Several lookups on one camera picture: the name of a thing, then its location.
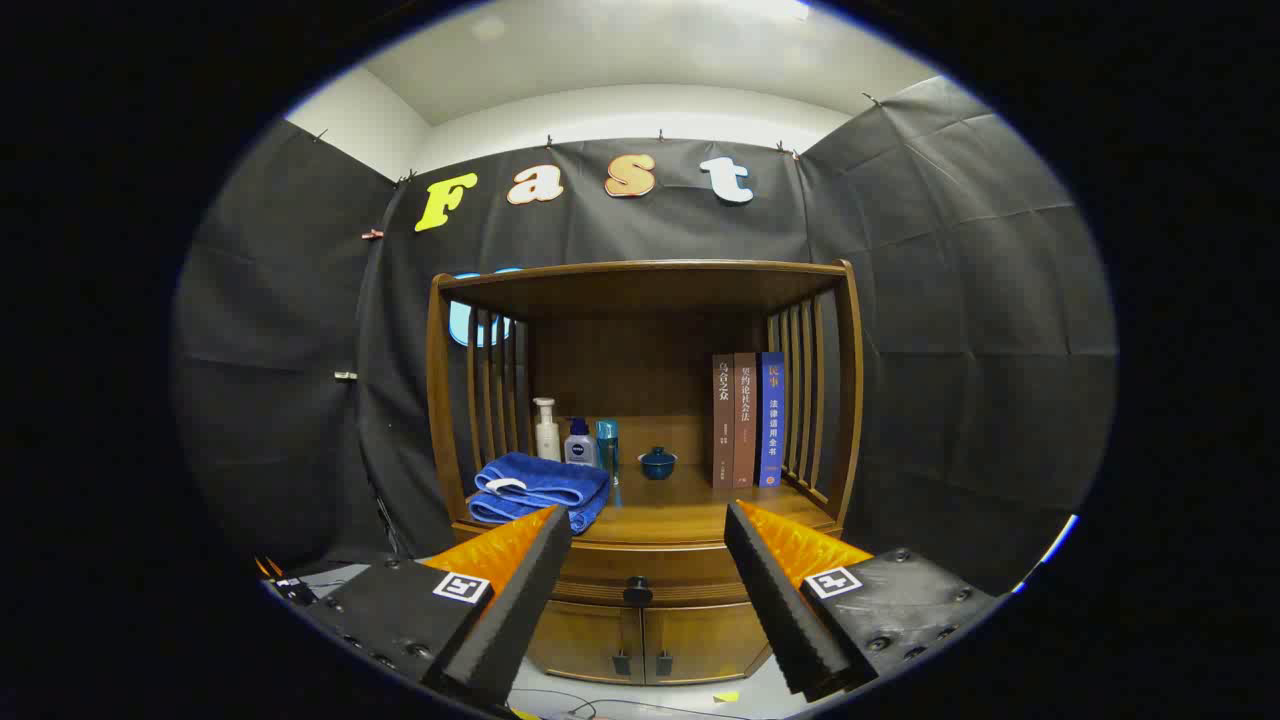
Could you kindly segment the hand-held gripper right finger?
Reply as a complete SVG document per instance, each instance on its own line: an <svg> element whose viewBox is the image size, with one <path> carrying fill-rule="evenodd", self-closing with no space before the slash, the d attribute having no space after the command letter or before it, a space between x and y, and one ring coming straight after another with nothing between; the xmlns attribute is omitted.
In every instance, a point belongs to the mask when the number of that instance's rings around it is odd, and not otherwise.
<svg viewBox="0 0 1280 720"><path fill-rule="evenodd" d="M909 671L1004 602L915 550L873 555L741 500L724 544L787 688L808 701Z"/></svg>

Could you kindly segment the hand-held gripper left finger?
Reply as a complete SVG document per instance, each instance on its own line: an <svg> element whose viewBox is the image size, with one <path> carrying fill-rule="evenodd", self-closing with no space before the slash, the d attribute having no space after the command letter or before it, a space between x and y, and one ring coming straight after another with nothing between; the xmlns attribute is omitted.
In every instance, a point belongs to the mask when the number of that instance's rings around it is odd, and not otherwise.
<svg viewBox="0 0 1280 720"><path fill-rule="evenodd" d="M553 505L424 561L388 559L302 582L308 623L366 664L483 711L504 711L570 551Z"/></svg>

